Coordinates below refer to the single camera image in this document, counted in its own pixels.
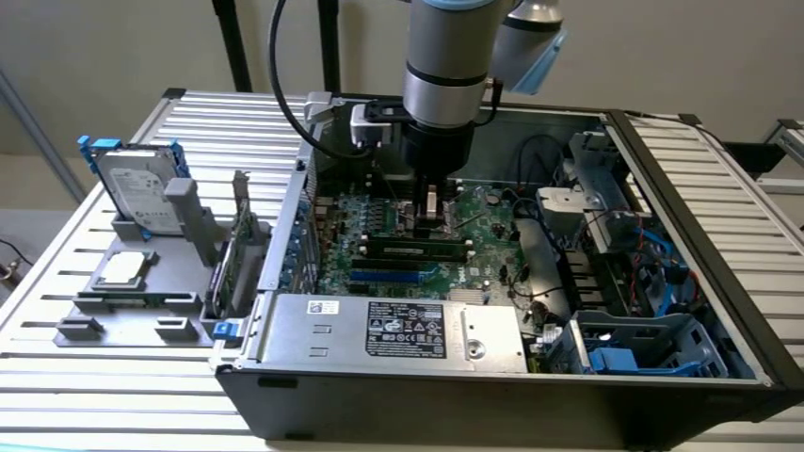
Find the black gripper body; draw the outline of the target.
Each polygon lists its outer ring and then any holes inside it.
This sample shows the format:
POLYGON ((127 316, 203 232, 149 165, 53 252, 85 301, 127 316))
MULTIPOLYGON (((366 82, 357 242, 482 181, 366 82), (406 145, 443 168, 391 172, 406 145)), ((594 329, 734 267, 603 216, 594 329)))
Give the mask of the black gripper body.
POLYGON ((401 125, 401 158, 413 169, 417 186, 438 184, 467 161, 474 124, 437 128, 418 122, 401 125))

